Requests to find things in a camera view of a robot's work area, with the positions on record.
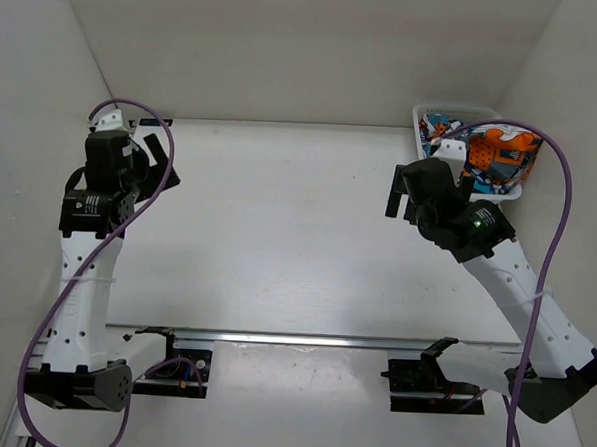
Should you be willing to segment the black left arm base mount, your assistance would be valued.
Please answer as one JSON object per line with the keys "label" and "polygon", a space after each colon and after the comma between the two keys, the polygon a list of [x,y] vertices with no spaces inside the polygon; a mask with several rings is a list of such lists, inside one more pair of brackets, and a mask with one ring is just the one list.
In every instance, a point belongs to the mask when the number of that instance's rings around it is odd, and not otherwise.
{"label": "black left arm base mount", "polygon": [[177,333],[161,326],[141,328],[121,336],[113,359],[131,367],[135,395],[205,399],[213,350],[200,345],[184,348]]}

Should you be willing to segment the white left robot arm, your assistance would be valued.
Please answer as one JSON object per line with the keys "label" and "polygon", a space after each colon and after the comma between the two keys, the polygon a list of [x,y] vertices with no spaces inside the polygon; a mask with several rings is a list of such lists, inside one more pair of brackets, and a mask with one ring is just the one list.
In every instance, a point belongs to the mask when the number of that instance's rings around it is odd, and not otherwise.
{"label": "white left robot arm", "polygon": [[181,364],[179,350],[157,335],[107,337],[109,295],[124,225],[136,204],[180,180],[154,134],[137,143],[114,109],[90,128],[82,167],[65,184],[59,218],[61,306],[43,333],[45,348],[28,365],[27,397],[53,409],[122,411],[140,364],[160,377]]}

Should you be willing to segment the colourful patterned shorts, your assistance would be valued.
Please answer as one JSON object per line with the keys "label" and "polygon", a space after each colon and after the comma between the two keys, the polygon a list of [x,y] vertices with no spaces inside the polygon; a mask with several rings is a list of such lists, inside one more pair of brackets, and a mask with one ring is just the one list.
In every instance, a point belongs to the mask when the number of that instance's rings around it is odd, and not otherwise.
{"label": "colourful patterned shorts", "polygon": [[454,179],[474,178],[475,199],[513,199],[531,173],[543,139],[525,128],[490,123],[461,134],[442,136],[464,123],[448,114],[424,113],[415,119],[418,157],[450,165]]}

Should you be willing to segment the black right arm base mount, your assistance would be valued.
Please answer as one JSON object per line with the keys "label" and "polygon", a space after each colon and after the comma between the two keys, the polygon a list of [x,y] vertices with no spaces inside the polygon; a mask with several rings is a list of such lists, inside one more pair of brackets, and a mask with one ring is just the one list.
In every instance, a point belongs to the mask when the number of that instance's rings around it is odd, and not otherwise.
{"label": "black right arm base mount", "polygon": [[392,413],[483,415],[484,391],[466,382],[444,377],[437,359],[457,345],[458,339],[444,337],[423,350],[418,359],[393,358],[381,376],[388,381]]}

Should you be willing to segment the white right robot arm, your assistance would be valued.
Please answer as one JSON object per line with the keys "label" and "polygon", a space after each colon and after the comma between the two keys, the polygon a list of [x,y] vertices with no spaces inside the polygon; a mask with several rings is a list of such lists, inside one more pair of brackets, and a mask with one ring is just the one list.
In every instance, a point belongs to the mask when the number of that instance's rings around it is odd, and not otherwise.
{"label": "white right robot arm", "polygon": [[506,354],[444,337],[421,354],[420,377],[430,390],[466,383],[504,395],[520,393],[520,411],[541,424],[554,420],[597,386],[597,346],[544,289],[515,230],[489,200],[471,201],[470,180],[456,181],[436,158],[394,169],[385,214],[404,218],[451,253],[492,298],[529,353]]}

